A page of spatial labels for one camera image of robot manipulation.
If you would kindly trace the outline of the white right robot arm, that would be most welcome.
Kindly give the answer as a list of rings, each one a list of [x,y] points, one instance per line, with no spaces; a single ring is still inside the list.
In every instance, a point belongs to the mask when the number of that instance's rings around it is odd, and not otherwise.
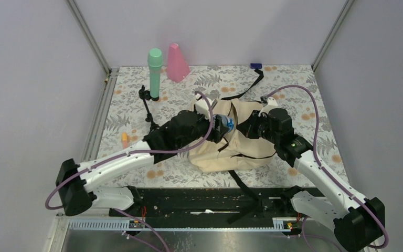
[[[324,201],[298,190],[281,200],[284,215],[300,212],[313,218],[333,231],[347,251],[389,244],[383,202],[368,199],[333,172],[319,157],[316,144],[295,132],[292,118],[272,97],[256,108],[238,108],[236,113],[236,130],[243,137],[270,143],[281,160],[305,175],[327,198]],[[381,237],[384,242],[376,246],[374,242]]]

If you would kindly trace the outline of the beige canvas backpack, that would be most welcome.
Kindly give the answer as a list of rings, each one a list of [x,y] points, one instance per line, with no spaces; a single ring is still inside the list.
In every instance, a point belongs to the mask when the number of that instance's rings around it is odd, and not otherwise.
[[[204,173],[227,171],[252,203],[227,219],[229,225],[253,213],[259,206],[257,195],[240,179],[237,170],[250,170],[267,165],[276,151],[271,142],[253,135],[251,117],[263,109],[260,101],[242,101],[242,93],[215,99],[213,113],[226,116],[232,126],[218,142],[205,141],[190,150],[189,161]]]

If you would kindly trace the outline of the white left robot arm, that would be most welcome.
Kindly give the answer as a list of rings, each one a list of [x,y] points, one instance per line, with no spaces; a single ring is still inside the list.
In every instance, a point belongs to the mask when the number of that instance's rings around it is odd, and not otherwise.
[[[76,216],[91,208],[118,208],[137,215],[140,199],[129,188],[105,187],[110,179],[128,171],[165,161],[187,152],[205,141],[219,143],[232,131],[234,121],[209,110],[215,101],[199,99],[192,110],[182,110],[168,122],[152,130],[134,145],[93,161],[76,163],[68,159],[61,164],[56,192],[67,216]]]

